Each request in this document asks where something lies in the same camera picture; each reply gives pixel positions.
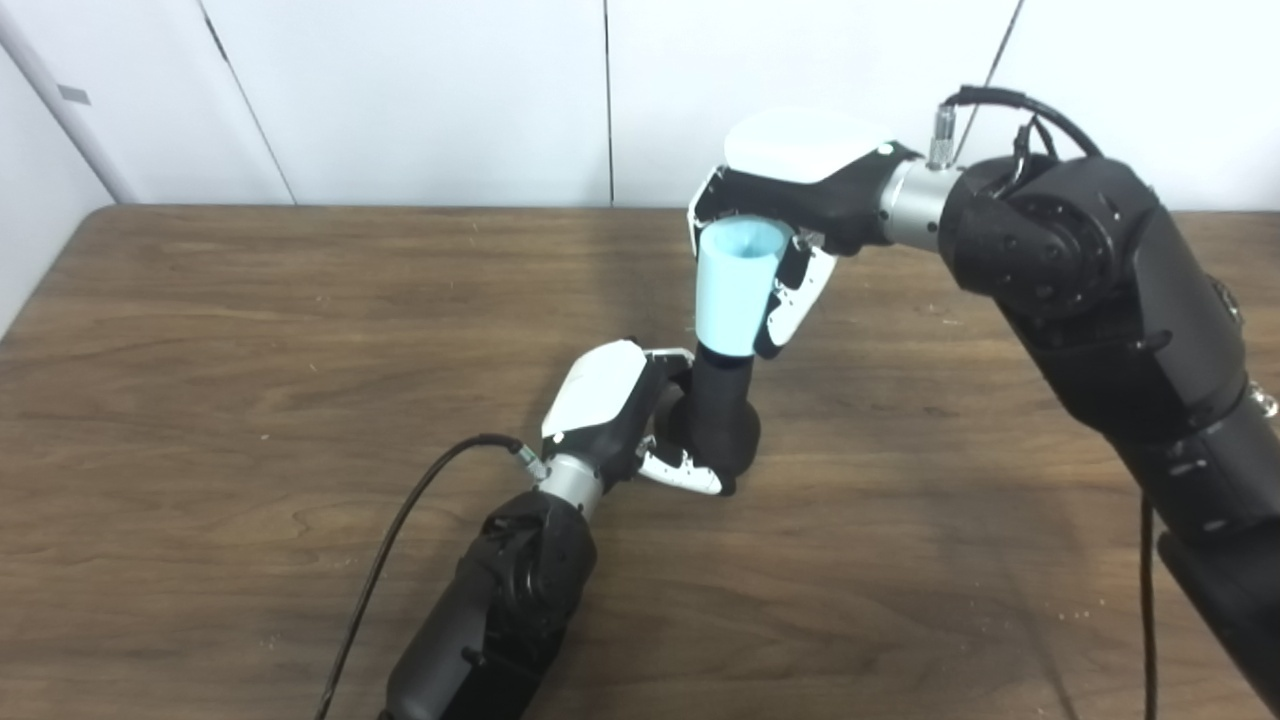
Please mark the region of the white and black right hand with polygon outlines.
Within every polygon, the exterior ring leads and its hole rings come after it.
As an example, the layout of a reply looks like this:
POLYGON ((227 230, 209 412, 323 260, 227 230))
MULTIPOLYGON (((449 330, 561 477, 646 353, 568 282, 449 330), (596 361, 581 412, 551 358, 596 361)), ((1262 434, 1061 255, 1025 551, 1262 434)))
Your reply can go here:
POLYGON ((737 123, 687 205, 699 345, 777 356, 842 259, 899 241, 902 197, 925 173, 890 132, 836 111, 783 108, 737 123))

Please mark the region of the white and black left hand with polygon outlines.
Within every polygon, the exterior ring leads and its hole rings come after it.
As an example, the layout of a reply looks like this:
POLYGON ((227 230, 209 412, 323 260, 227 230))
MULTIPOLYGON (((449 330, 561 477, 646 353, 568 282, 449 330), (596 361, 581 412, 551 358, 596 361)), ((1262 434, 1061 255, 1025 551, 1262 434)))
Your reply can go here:
POLYGON ((631 338, 580 356, 541 423, 547 469, 538 488, 582 515, 635 477, 698 495, 732 495, 735 482, 695 459, 691 442, 657 430, 663 396, 689 384, 694 360, 687 348, 643 348, 631 338))

